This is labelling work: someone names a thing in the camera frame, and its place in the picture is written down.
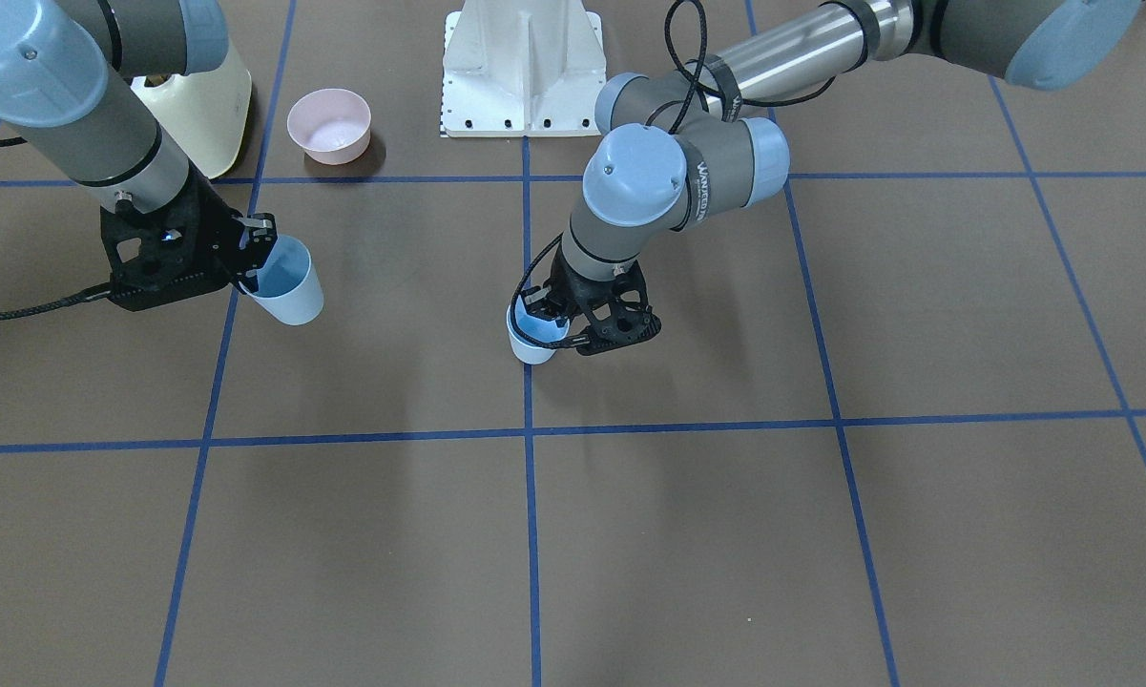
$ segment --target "white plastic bracket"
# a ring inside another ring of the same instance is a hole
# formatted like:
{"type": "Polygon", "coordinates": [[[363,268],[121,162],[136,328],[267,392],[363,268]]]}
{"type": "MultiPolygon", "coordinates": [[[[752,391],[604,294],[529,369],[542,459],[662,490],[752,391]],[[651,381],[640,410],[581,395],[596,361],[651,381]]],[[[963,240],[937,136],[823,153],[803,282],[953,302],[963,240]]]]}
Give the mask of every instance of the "white plastic bracket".
{"type": "Polygon", "coordinates": [[[581,0],[466,0],[446,17],[441,134],[597,135],[602,18],[581,0]]]}

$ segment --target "blue cap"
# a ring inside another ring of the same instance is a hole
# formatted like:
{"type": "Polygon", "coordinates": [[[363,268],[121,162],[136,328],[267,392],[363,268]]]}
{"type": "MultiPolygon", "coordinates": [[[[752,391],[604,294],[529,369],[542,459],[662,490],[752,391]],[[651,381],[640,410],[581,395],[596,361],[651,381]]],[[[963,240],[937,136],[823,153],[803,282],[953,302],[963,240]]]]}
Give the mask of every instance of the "blue cap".
{"type": "Polygon", "coordinates": [[[50,0],[0,0],[0,118],[63,126],[96,108],[110,79],[97,42],[50,0]]]}
{"type": "Polygon", "coordinates": [[[1065,0],[1018,48],[1005,81],[1038,91],[1077,83],[1125,34],[1139,6],[1140,0],[1065,0]]]}
{"type": "Polygon", "coordinates": [[[626,123],[590,158],[581,192],[591,212],[615,226],[642,226],[668,212],[688,181],[688,158],[660,128],[626,123]]]}
{"type": "Polygon", "coordinates": [[[611,116],[615,111],[615,101],[619,100],[620,93],[625,91],[625,86],[628,86],[629,83],[633,83],[637,78],[646,78],[646,76],[634,72],[615,75],[598,92],[598,100],[595,100],[594,103],[594,122],[597,123],[599,133],[611,131],[611,116]]]}
{"type": "Polygon", "coordinates": [[[180,0],[187,33],[187,73],[210,72],[229,53],[229,30],[215,0],[180,0]]]}
{"type": "Polygon", "coordinates": [[[755,175],[751,182],[751,198],[743,208],[772,198],[780,193],[790,178],[790,141],[776,122],[760,117],[743,120],[751,131],[751,153],[755,158],[755,175]]]}

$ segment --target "tiled floor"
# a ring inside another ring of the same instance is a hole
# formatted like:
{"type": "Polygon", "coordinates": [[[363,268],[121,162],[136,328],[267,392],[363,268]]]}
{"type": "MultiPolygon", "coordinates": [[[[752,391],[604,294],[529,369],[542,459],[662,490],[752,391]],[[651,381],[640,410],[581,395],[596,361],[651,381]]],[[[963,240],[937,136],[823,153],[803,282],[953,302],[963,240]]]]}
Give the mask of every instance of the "tiled floor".
{"type": "MultiPolygon", "coordinates": [[[[712,45],[817,3],[707,1],[712,45]]],[[[669,69],[667,3],[587,5],[609,72],[669,69]]],[[[219,188],[309,244],[316,321],[0,325],[0,687],[1146,686],[1146,13],[1062,93],[911,56],[782,110],[786,193],[647,249],[664,334],[525,368],[597,139],[439,139],[458,8],[225,0],[219,188]],[[354,164],[284,132],[324,86],[354,164]]],[[[0,310],[104,274],[0,149],[0,310]]]]}

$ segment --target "white cup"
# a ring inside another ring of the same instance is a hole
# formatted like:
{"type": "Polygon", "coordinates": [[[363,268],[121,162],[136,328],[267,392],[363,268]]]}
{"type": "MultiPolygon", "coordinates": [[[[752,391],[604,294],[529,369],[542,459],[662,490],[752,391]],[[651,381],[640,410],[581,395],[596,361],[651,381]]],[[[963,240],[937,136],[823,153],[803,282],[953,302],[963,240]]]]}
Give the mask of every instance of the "white cup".
{"type": "Polygon", "coordinates": [[[305,325],[322,312],[322,286],[311,249],[291,235],[276,244],[259,268],[259,290],[251,298],[284,325],[305,325]]]}
{"type": "Polygon", "coordinates": [[[288,135],[324,165],[353,162],[368,148],[370,111],[364,99],[343,88],[309,93],[288,114],[288,135]]]}
{"type": "MultiPolygon", "coordinates": [[[[568,322],[565,321],[564,326],[560,327],[556,325],[555,321],[547,321],[542,318],[536,318],[526,312],[526,307],[521,304],[520,297],[516,302],[517,312],[517,329],[525,331],[531,338],[537,338],[543,341],[543,343],[551,344],[555,341],[559,341],[567,336],[568,322]]],[[[537,366],[545,364],[550,360],[551,356],[556,354],[554,349],[542,349],[540,346],[534,346],[533,343],[526,343],[524,338],[517,336],[512,322],[509,321],[509,310],[505,309],[504,312],[504,327],[509,331],[509,344],[512,346],[512,354],[517,357],[518,360],[524,361],[524,364],[529,366],[537,366]]]]}

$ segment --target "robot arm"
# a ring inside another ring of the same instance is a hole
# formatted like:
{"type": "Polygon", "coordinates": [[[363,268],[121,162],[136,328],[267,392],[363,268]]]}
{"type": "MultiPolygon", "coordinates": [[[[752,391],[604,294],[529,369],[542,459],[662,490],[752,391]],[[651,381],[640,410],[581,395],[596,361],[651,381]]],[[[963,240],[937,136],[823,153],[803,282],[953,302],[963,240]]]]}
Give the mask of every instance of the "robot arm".
{"type": "Polygon", "coordinates": [[[586,166],[567,229],[548,247],[558,247],[550,276],[542,287],[519,286],[510,305],[512,343],[589,356],[659,334],[637,263],[647,240],[775,196],[790,174],[780,130],[767,118],[739,120],[743,104],[764,106],[866,61],[906,53],[935,55],[1017,86],[1063,88],[1104,60],[1139,3],[833,0],[698,60],[698,106],[685,115],[681,104],[694,76],[688,69],[661,78],[615,76],[595,111],[606,135],[586,166]],[[563,327],[579,315],[587,326],[567,338],[529,334],[554,329],[542,322],[563,327]]]}
{"type": "Polygon", "coordinates": [[[107,297],[144,310],[231,282],[258,290],[275,219],[228,208],[123,81],[219,65],[228,47],[219,6],[124,0],[113,13],[110,1],[61,2],[85,26],[53,0],[0,1],[0,118],[101,204],[107,297]],[[124,260],[128,241],[140,248],[124,260]]]}

